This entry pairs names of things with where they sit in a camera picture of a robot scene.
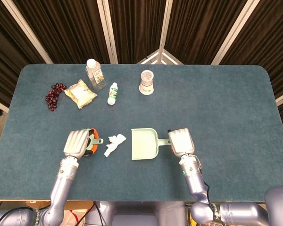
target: yellow snack package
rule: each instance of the yellow snack package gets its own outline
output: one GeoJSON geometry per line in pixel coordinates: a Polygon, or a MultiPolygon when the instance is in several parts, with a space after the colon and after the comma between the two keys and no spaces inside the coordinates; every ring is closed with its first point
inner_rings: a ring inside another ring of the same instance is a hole
{"type": "Polygon", "coordinates": [[[77,84],[70,86],[64,92],[76,102],[79,109],[82,109],[85,105],[91,103],[91,101],[98,96],[87,87],[82,79],[80,79],[77,84]]]}

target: blue carpet table surface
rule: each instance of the blue carpet table surface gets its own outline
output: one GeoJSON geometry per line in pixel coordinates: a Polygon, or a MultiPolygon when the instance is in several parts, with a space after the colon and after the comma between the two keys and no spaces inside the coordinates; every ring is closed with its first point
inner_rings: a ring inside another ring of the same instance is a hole
{"type": "Polygon", "coordinates": [[[260,66],[102,65],[106,87],[79,110],[61,94],[54,112],[45,96],[55,83],[79,79],[92,89],[85,65],[28,65],[20,73],[0,139],[0,199],[47,200],[68,134],[96,128],[104,144],[79,161],[69,200],[191,201],[169,146],[155,159],[131,160],[131,129],[188,128],[212,201],[264,200],[283,185],[283,125],[267,72],[260,66]],[[154,93],[139,92],[143,70],[154,73],[154,93]],[[108,90],[118,83],[116,104],[108,90]],[[108,136],[127,140],[108,157],[108,136]]]}

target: paper cup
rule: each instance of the paper cup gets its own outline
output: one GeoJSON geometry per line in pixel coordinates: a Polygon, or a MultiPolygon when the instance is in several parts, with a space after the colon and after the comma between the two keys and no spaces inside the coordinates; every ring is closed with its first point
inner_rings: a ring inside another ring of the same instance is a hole
{"type": "Polygon", "coordinates": [[[153,78],[154,74],[150,70],[145,70],[141,73],[141,83],[139,89],[142,94],[150,95],[153,93],[153,78]]]}

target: small white bottle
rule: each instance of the small white bottle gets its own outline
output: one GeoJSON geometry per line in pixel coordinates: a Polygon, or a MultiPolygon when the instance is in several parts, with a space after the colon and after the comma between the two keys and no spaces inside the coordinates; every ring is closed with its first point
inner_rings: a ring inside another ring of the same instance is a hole
{"type": "Polygon", "coordinates": [[[117,83],[114,82],[109,89],[109,96],[108,96],[108,104],[109,105],[114,105],[115,104],[115,100],[117,98],[117,83]]]}
{"type": "Polygon", "coordinates": [[[87,60],[86,73],[96,91],[100,91],[106,86],[99,62],[94,59],[87,60]]]}

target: dustpan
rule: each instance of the dustpan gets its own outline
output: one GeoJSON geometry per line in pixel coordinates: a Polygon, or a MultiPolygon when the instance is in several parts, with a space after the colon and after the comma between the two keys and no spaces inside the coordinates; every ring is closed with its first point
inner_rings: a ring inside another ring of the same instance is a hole
{"type": "Polygon", "coordinates": [[[158,147],[171,145],[170,139],[158,139],[152,128],[131,129],[132,160],[154,159],[158,155],[158,147]]]}

